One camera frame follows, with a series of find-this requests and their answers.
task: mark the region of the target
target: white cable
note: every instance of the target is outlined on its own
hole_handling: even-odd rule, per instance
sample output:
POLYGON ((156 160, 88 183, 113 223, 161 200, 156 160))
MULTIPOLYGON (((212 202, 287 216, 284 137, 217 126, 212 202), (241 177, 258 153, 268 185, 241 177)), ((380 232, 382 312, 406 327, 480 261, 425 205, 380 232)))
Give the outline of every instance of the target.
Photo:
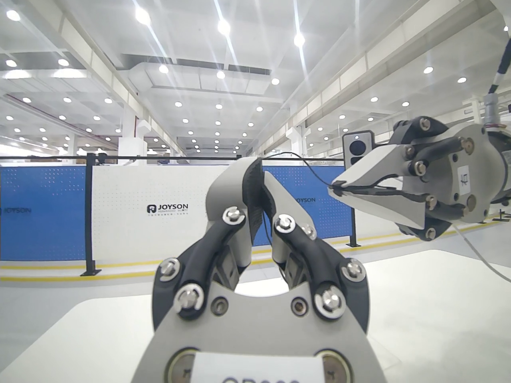
POLYGON ((498 276, 500 276, 502 279, 506 280, 507 282, 511 282, 511 279, 508 278, 507 276, 505 275, 502 275, 502 273, 500 273, 498 270, 496 270, 491 264, 489 264, 486 259, 481 255, 481 253, 478 252, 478 250, 476 250, 476 248, 472 245, 472 243, 467 239, 467 237, 465 237, 460 230, 458 230, 458 227, 456 225, 453 224, 452 226, 454 228, 454 230, 458 233, 458 235, 460 235, 461 238, 463 238, 463 240, 469 245, 469 247, 472 249, 472 251, 476 254, 477 257, 479 257, 480 261, 482 261, 488 268, 489 270, 491 270, 493 273, 497 274, 498 276))

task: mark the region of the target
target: blue wall panel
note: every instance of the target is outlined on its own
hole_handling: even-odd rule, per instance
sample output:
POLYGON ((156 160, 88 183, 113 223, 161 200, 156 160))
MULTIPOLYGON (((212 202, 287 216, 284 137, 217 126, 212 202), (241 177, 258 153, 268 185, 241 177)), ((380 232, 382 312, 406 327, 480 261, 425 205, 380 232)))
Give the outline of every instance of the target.
MULTIPOLYGON (((343 166, 313 166, 312 169, 327 183, 345 170, 343 166)), ((327 186, 314 177, 308 166, 265 166, 263 170, 270 172, 295 199, 310 200, 301 201, 300 205, 314 221, 318 237, 331 238, 352 234, 350 207, 330 197, 327 186)), ((266 215, 264 217, 268 235, 271 236, 270 224, 266 215)), ((267 244, 268 239, 262 225, 255 236, 254 245, 267 244)))
POLYGON ((84 166, 0 168, 0 177, 0 260, 85 258, 84 166))

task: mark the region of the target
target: joyson logo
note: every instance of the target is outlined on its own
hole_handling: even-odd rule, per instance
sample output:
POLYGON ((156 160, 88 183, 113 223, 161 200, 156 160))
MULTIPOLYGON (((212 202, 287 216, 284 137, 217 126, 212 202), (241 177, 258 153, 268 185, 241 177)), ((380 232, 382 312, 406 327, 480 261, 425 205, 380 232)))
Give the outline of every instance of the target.
POLYGON ((146 211, 149 216, 188 215, 188 203, 147 205, 146 211))

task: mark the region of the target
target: white perforated panel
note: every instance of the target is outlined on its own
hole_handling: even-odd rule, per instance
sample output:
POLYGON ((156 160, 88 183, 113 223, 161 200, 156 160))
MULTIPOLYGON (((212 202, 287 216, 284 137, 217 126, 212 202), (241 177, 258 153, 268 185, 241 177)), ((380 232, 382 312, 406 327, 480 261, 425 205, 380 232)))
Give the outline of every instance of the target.
POLYGON ((95 166, 94 259, 153 261, 181 254, 204 235, 208 221, 206 193, 225 168, 95 166), (157 211, 148 212, 149 205, 155 205, 157 211))

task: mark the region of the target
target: white label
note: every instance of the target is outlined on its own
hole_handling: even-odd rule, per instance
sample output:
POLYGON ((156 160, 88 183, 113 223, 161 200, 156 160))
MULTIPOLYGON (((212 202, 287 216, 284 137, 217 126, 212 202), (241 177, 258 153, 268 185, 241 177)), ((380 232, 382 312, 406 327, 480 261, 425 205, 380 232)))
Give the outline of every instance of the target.
POLYGON ((470 193, 470 173, 468 165, 458 168, 458 183, 460 184, 460 195, 470 193))
POLYGON ((319 357, 197 352, 191 383, 323 383, 319 357))

